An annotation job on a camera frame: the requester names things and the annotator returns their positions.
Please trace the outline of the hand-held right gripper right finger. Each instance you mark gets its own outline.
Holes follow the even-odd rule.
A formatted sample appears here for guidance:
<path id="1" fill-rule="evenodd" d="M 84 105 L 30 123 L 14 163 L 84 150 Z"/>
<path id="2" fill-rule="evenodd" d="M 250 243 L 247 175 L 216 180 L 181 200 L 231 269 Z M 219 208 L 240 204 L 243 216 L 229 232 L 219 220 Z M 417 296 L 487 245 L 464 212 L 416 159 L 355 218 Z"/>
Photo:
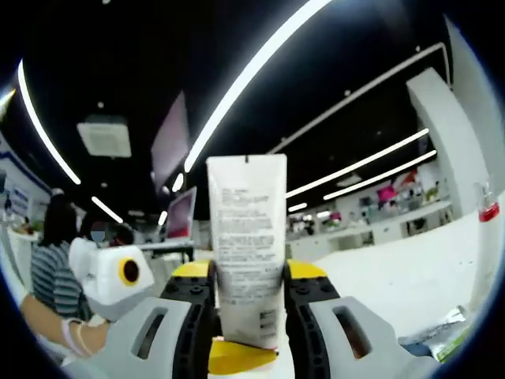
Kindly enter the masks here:
<path id="1" fill-rule="evenodd" d="M 393 378 L 394 331 L 355 298 L 342 298 L 326 272 L 288 259 L 283 269 L 286 334 L 296 378 Z"/>

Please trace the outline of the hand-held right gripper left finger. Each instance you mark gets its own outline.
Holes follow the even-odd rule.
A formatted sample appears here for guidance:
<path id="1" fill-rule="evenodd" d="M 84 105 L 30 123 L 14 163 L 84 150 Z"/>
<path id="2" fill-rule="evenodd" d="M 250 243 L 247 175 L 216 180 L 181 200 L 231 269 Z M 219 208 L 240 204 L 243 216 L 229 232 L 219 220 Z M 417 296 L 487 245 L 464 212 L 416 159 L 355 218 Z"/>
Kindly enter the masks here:
<path id="1" fill-rule="evenodd" d="M 214 261 L 184 264 L 158 298 L 110 327 L 100 371 L 105 378 L 205 378 L 214 321 Z"/>

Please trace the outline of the person's left hand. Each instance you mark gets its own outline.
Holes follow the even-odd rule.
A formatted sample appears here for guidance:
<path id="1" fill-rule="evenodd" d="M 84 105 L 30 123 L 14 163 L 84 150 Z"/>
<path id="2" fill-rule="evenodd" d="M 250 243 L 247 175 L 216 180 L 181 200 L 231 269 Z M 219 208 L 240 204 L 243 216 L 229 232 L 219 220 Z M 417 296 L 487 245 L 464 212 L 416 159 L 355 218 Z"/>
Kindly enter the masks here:
<path id="1" fill-rule="evenodd" d="M 105 346 L 109 328 L 110 323 L 108 321 L 95 326 L 82 325 L 78 336 L 80 337 L 81 346 L 89 355 L 97 353 Z"/>

